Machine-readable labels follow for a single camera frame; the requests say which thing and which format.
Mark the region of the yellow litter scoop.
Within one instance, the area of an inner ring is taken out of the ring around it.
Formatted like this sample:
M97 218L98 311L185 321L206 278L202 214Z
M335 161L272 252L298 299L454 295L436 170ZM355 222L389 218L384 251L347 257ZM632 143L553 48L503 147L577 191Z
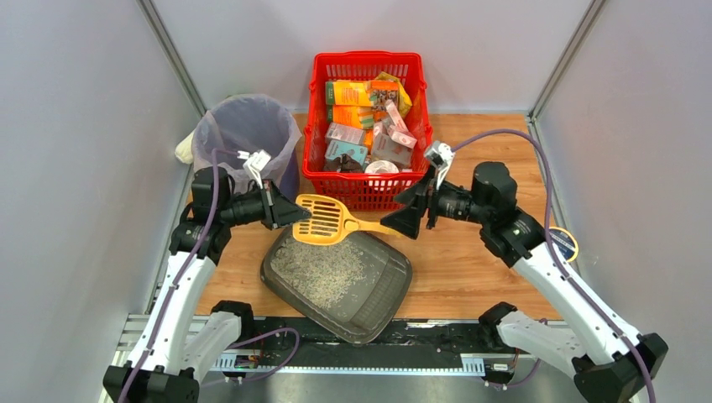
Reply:
M296 204L311 214L306 221L292 227L293 238L301 243L332 246L355 232L374 232L396 237L401 235L379 222L356 218L342 202L329 196L301 194L296 198Z

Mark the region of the grey litter box tray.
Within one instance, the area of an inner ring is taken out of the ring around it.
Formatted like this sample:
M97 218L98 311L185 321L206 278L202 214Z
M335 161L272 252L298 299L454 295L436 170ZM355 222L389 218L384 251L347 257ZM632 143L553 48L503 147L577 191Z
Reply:
M296 241L287 228L263 258L260 279L282 301L351 344L375 340L405 299L411 261L356 232L332 246Z

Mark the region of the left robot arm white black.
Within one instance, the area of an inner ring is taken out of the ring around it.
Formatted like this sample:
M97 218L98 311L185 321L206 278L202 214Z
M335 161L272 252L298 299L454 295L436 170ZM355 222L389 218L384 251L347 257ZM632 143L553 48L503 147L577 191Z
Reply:
M207 324L190 338L197 303L231 239L234 227L262 223L280 229L311 214L269 179L251 181L234 194L222 167L198 170L191 202L170 236L167 270L154 308L125 364L111 365L103 387L114 402L195 402L201 382L252 320L247 303L221 301Z

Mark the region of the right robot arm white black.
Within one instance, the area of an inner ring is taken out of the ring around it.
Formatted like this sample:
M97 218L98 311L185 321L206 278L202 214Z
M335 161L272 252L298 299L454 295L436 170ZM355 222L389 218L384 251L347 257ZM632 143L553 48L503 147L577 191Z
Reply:
M554 328L501 302L479 317L491 348L517 348L570 377L588 402L627 402L655 377L668 346L642 334L573 272L546 231L516 204L517 184L503 163L474 168L470 188L437 182L434 170L396 197L400 209L381 223L408 238L438 218L474 222L484 246L525 278L566 322Z

